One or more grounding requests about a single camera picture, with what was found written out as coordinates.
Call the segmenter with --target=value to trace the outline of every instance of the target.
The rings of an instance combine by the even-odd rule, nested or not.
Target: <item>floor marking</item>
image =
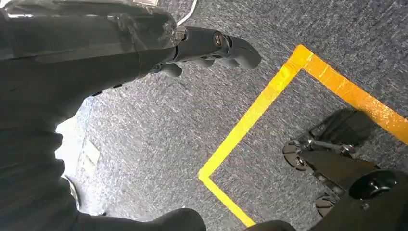
[[[255,225],[255,222],[210,179],[210,176],[301,69],[356,109],[365,111],[378,125],[408,145],[407,119],[336,72],[303,45],[297,46],[288,61],[198,173],[203,184],[247,227]]]

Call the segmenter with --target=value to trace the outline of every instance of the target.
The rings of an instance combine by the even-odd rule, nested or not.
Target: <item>clear plastic cover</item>
[[[13,0],[0,10],[3,60],[165,49],[185,33],[165,10],[128,1]]]

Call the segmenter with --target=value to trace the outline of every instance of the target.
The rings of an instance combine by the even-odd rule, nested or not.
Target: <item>yellow tape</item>
[[[358,110],[408,145],[408,120],[378,101],[313,55],[303,67],[309,74]]]
[[[227,207],[246,227],[255,225],[255,222],[245,214],[210,178],[199,177],[205,186]]]
[[[300,68],[307,62],[308,57],[304,59],[302,54],[305,54],[305,49],[303,46],[298,46],[293,55],[269,82],[234,129],[232,129],[212,157],[210,157],[204,167],[200,170],[199,176],[209,177],[218,168],[218,166],[246,135],[249,129],[252,128],[255,122],[268,109],[272,102],[288,86],[291,80],[299,72]]]
[[[254,225],[254,221],[209,177],[302,68],[350,105],[365,111],[373,121],[408,145],[408,120],[340,75],[303,45],[297,46],[289,60],[198,173],[203,184],[247,227]]]

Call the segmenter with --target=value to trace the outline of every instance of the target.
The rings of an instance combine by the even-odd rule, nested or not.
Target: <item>white cable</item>
[[[198,2],[198,0],[194,0],[194,2],[192,3],[192,7],[190,9],[190,12],[177,23],[178,26],[180,26],[181,24],[186,22],[187,19],[189,19],[191,17],[192,13],[194,13],[195,7],[197,6],[197,2]]]

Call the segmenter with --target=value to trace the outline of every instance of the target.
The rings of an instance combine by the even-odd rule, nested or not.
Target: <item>bolt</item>
[[[214,36],[214,42],[216,43],[217,47],[221,47],[222,46],[222,34],[220,32],[217,32]]]
[[[367,204],[367,203],[363,203],[363,204],[361,205],[361,208],[362,208],[363,210],[368,210],[368,209],[370,208],[370,205]]]

